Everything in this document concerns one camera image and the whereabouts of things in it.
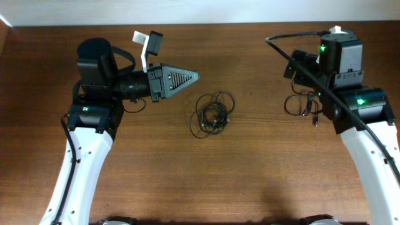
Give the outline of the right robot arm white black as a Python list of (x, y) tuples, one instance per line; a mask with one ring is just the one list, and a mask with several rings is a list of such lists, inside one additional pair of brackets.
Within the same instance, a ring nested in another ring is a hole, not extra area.
[(286, 55), (284, 77), (309, 87), (349, 151), (374, 224), (399, 224), (399, 144), (394, 113), (381, 88), (364, 86), (363, 43), (351, 31), (317, 31), (319, 54)]

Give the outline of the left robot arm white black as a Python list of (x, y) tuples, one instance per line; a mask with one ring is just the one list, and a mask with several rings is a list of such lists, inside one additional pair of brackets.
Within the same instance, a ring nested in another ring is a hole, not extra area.
[(157, 64), (137, 70), (133, 56), (103, 38), (77, 48), (80, 80), (62, 116), (66, 149), (41, 224), (88, 224), (101, 168), (126, 109), (123, 102), (170, 98), (199, 79), (196, 71)]

